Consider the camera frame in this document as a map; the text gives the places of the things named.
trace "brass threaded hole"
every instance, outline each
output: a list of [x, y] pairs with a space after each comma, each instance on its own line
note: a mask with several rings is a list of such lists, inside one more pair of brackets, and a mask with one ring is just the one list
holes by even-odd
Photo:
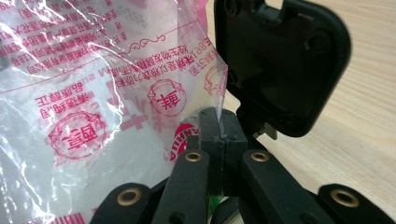
[[117, 203], [119, 203], [119, 205], [122, 206], [129, 206], [139, 202], [141, 197], [142, 197], [142, 193], [140, 192], [140, 189], [137, 188], [125, 189], [117, 197]]
[[330, 192], [332, 198], [339, 204], [345, 207], [358, 207], [359, 199], [350, 192], [343, 189], [334, 189]]
[[254, 161], [268, 161], [270, 157], [263, 152], [254, 152], [251, 154], [251, 159]]
[[186, 155], [186, 160], [187, 161], [200, 161], [202, 159], [201, 154], [197, 152], [191, 152]]

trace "black plastic mount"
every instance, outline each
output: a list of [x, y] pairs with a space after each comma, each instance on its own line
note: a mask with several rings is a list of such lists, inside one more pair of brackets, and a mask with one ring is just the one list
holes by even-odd
[[265, 148], [250, 149], [236, 115], [215, 108], [199, 116], [200, 134], [177, 158], [167, 181], [153, 189], [126, 184], [114, 189], [92, 224], [205, 224], [209, 196], [231, 196], [211, 224], [228, 223], [239, 210], [252, 223], [394, 223], [356, 190], [341, 185], [306, 191]]
[[347, 66], [347, 28], [329, 9], [284, 0], [217, 0], [217, 50], [229, 65], [228, 91], [246, 133], [265, 123], [299, 137], [310, 131]]

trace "plastic bag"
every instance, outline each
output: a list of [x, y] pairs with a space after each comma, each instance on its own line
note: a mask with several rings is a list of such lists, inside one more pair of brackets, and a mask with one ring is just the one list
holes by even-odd
[[201, 28], [207, 34], [207, 17], [206, 4], [209, 0], [189, 0], [189, 5], [193, 7], [194, 14], [201, 25]]
[[0, 1], [0, 223], [87, 223], [116, 186], [170, 174], [196, 113], [220, 112], [225, 90], [194, 11]]

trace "light wood surface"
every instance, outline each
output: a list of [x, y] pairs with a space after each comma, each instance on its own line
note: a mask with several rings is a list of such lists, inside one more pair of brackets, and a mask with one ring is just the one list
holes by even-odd
[[[215, 42], [213, 2], [206, 10]], [[282, 1], [267, 2], [280, 7]], [[350, 186], [396, 220], [396, 1], [312, 2], [345, 22], [353, 46], [350, 63], [309, 134], [259, 140], [306, 189]], [[238, 106], [227, 93], [225, 108]]]

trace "black plastic frame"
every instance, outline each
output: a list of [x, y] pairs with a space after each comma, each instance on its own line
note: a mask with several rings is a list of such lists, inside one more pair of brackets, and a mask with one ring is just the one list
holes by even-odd
[[217, 0], [215, 25], [227, 89], [250, 123], [293, 137], [308, 133], [349, 60], [343, 22], [305, 1], [285, 0], [279, 11], [263, 0]]

